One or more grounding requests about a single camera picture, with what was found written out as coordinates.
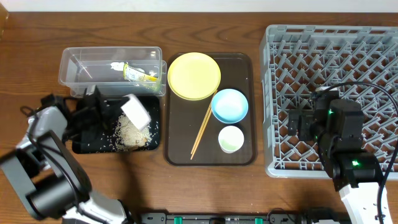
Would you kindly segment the yellow plate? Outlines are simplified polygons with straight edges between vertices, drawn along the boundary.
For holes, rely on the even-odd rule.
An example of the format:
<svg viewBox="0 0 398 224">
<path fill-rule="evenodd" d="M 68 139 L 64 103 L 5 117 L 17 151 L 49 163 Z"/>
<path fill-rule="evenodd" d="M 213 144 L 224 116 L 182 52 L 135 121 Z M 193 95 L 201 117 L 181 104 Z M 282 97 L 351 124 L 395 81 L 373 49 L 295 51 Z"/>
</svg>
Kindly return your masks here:
<svg viewBox="0 0 398 224">
<path fill-rule="evenodd" d="M 221 69 L 207 54 L 190 52 L 178 56 L 170 65 L 167 80 L 170 89 L 184 100 L 203 100 L 221 83 Z"/>
</svg>

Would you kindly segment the white bowl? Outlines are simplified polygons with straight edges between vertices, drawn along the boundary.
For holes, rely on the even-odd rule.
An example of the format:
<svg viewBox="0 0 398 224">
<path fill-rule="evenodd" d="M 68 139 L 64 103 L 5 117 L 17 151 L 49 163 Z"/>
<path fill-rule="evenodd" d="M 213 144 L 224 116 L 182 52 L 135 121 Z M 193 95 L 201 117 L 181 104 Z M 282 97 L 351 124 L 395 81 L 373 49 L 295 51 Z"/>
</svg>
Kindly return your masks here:
<svg viewBox="0 0 398 224">
<path fill-rule="evenodd" d="M 151 122 L 149 112 L 135 95 L 129 94 L 126 97 L 128 100 L 122 105 L 121 109 L 130 122 L 142 131 Z"/>
</svg>

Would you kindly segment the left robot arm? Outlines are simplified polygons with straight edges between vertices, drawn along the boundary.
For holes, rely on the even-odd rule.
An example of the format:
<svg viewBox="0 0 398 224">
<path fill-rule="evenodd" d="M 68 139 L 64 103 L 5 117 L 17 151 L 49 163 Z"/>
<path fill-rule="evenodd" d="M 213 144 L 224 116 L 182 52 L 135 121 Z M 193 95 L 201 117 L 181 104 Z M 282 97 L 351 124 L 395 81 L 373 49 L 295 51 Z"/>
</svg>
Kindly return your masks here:
<svg viewBox="0 0 398 224">
<path fill-rule="evenodd" d="M 41 106 L 21 106 L 28 128 L 16 148 L 1 156 L 1 170 L 25 209 L 36 220 L 63 223 L 137 223 L 119 199 L 93 190 L 88 174 L 66 148 L 84 131 L 109 130 L 128 98 L 109 100 L 89 93 L 71 111 L 67 97 L 48 95 Z"/>
</svg>

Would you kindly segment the light blue bowl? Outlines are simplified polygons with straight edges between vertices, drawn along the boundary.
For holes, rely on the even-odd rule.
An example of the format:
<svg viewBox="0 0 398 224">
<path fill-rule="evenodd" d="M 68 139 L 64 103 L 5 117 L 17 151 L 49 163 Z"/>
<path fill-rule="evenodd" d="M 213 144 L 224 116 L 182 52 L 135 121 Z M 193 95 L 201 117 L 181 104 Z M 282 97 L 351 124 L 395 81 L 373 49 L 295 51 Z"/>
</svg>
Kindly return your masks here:
<svg viewBox="0 0 398 224">
<path fill-rule="evenodd" d="M 224 124 L 234 124 L 245 118 L 249 110 L 246 97 L 238 90 L 218 91 L 211 101 L 214 117 Z"/>
</svg>

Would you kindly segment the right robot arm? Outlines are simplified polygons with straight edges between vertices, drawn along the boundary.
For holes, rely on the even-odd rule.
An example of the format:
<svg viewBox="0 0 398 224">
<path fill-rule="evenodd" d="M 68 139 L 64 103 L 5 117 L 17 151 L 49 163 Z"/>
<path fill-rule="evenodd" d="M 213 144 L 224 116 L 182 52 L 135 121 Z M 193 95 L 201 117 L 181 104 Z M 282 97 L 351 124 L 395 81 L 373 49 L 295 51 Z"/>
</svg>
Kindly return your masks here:
<svg viewBox="0 0 398 224">
<path fill-rule="evenodd" d="M 288 112 L 288 134 L 313 141 L 352 223 L 392 223 L 376 156 L 363 149 L 364 113 L 353 100 L 331 91 L 311 111 Z"/>
</svg>

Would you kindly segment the green snack wrapper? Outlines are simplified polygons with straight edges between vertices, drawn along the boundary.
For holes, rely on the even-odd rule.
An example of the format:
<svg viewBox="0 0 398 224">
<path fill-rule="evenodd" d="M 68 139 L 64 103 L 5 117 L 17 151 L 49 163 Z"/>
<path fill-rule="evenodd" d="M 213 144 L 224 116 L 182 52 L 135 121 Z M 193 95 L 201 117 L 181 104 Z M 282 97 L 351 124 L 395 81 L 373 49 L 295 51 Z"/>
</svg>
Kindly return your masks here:
<svg viewBox="0 0 398 224">
<path fill-rule="evenodd" d="M 158 91 L 160 89 L 160 81 L 155 76 L 146 74 L 146 72 L 137 67 L 130 66 L 127 62 L 112 62 L 111 68 L 115 71 L 122 72 L 123 79 L 133 82 L 138 86 L 149 90 Z"/>
</svg>

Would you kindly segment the white cup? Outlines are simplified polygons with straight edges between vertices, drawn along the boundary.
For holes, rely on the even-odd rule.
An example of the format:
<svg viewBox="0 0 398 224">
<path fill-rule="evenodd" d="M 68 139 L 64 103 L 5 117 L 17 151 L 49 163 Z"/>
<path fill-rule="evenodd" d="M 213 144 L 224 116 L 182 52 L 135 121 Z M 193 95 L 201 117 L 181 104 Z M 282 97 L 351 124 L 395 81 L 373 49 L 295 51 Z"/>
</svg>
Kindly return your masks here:
<svg viewBox="0 0 398 224">
<path fill-rule="evenodd" d="M 218 143 L 223 152 L 227 154 L 234 153 L 242 148 L 244 134 L 236 126 L 226 126 L 218 135 Z"/>
</svg>

